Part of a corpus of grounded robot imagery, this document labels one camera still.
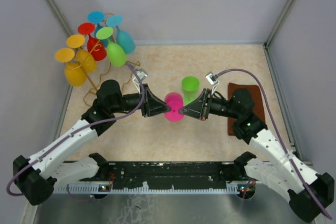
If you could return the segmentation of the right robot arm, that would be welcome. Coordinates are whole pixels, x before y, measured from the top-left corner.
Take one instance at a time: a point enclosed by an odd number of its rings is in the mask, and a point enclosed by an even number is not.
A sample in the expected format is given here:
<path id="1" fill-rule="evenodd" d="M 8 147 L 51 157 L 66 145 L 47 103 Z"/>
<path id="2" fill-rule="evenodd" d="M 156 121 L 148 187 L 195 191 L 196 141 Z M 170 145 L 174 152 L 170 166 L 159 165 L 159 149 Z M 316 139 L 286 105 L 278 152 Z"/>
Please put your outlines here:
<path id="1" fill-rule="evenodd" d="M 206 120 L 210 114 L 235 119 L 234 135 L 268 158 L 264 163 L 256 155 L 245 152 L 234 160 L 235 175 L 242 180 L 251 178 L 283 197 L 292 211 L 304 222 L 326 215 L 334 201 L 334 179 L 319 174 L 288 150 L 280 138 L 254 112 L 255 104 L 247 89 L 234 91 L 229 100 L 214 98 L 209 89 L 179 110 L 183 115 Z"/>

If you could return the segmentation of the green wine glass front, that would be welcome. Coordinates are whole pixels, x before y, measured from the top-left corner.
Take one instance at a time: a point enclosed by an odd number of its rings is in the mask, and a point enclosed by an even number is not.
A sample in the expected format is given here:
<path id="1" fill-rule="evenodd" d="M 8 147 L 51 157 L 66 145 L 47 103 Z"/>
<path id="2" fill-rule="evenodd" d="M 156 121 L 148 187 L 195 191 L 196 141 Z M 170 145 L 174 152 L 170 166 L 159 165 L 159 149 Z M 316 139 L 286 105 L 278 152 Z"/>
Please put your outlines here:
<path id="1" fill-rule="evenodd" d="M 195 76 L 187 76 L 182 82 L 182 93 L 183 93 L 183 103 L 184 105 L 189 104 L 194 101 L 197 97 L 199 90 L 199 79 Z"/>

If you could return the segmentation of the pink wine glass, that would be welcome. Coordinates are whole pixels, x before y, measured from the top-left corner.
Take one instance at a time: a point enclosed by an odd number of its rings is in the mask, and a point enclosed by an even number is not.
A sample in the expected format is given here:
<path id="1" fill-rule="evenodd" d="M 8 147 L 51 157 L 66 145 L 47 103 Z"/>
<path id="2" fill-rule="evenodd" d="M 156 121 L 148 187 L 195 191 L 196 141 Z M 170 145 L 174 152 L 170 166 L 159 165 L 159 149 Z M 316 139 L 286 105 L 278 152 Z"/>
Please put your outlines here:
<path id="1" fill-rule="evenodd" d="M 171 109 L 164 113 L 165 118 L 170 122 L 179 122 L 184 117 L 179 113 L 179 110 L 183 107 L 183 98 L 179 93 L 171 92 L 166 95 L 164 102 Z"/>

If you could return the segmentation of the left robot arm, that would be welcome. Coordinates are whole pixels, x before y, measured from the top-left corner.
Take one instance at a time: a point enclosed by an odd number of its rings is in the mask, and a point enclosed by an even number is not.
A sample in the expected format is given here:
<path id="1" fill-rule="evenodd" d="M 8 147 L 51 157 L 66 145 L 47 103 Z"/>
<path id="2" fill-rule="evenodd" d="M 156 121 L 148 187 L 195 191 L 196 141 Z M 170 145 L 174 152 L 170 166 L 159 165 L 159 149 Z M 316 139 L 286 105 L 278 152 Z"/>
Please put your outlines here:
<path id="1" fill-rule="evenodd" d="M 104 81 L 92 106 L 70 130 L 30 157 L 20 155 L 14 159 L 10 182 L 18 187 L 20 195 L 35 206 L 46 201 L 56 187 L 84 178 L 106 179 L 109 174 L 107 161 L 97 153 L 71 165 L 63 162 L 109 129 L 117 121 L 116 113 L 124 119 L 138 109 L 144 117 L 170 111 L 147 84 L 141 84 L 140 88 L 140 93 L 123 95 L 117 81 Z"/>

